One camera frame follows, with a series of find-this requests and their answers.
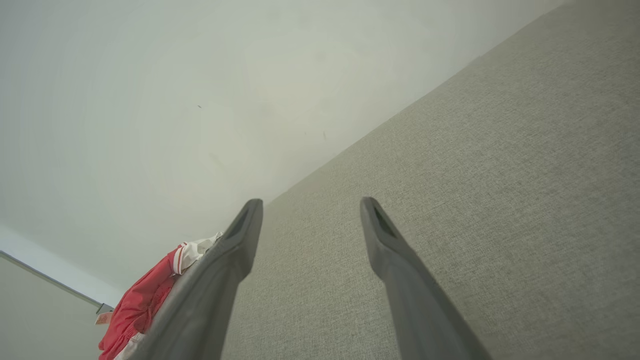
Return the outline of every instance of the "white stripe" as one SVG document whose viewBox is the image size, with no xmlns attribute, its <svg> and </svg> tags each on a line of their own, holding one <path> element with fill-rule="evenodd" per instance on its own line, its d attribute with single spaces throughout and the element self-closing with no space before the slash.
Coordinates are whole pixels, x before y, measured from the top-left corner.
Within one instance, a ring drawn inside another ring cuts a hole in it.
<svg viewBox="0 0 640 360">
<path fill-rule="evenodd" d="M 180 255 L 178 255 L 178 275 L 182 275 L 182 264 L 183 264 L 183 259 L 184 259 L 184 246 L 180 248 L 180 250 L 178 250 L 178 252 L 180 253 Z"/>
<path fill-rule="evenodd" d="M 180 274 L 180 269 L 178 269 L 178 260 L 180 259 L 180 253 L 181 253 L 182 247 L 180 247 L 179 249 L 177 249 L 175 251 L 175 254 L 173 255 L 173 273 L 174 274 Z"/>
</svg>

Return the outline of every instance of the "gray upholstery fabric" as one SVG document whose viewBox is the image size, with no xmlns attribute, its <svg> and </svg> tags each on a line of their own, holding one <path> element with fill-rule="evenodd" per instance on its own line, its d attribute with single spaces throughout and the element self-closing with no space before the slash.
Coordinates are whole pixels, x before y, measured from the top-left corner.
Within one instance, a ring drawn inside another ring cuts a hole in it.
<svg viewBox="0 0 640 360">
<path fill-rule="evenodd" d="M 496 359 L 640 358 L 640 3 L 534 21 L 266 207 L 224 359 L 397 359 L 376 197 Z"/>
</svg>

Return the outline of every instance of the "red and white fabric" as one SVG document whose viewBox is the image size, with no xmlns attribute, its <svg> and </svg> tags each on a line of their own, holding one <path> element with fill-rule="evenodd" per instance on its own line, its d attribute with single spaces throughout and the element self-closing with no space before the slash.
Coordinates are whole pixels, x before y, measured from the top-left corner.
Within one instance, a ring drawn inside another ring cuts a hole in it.
<svg viewBox="0 0 640 360">
<path fill-rule="evenodd" d="M 127 290 L 113 310 L 107 333 L 98 344 L 102 351 L 99 360 L 126 360 L 133 354 L 171 291 L 175 275 L 182 275 L 220 236 L 222 233 L 181 243 Z"/>
</svg>

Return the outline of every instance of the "red garment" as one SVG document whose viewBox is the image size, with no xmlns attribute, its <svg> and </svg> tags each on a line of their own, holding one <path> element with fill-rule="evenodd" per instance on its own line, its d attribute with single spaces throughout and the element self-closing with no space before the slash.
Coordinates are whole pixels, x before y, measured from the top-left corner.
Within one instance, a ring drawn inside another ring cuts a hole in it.
<svg viewBox="0 0 640 360">
<path fill-rule="evenodd" d="M 98 344 L 102 350 L 99 360 L 113 360 L 134 335 L 145 334 L 149 330 L 173 287 L 173 274 L 181 272 L 182 248 L 185 245 L 182 243 L 167 254 L 124 294 L 113 310 L 107 333 Z"/>
</svg>

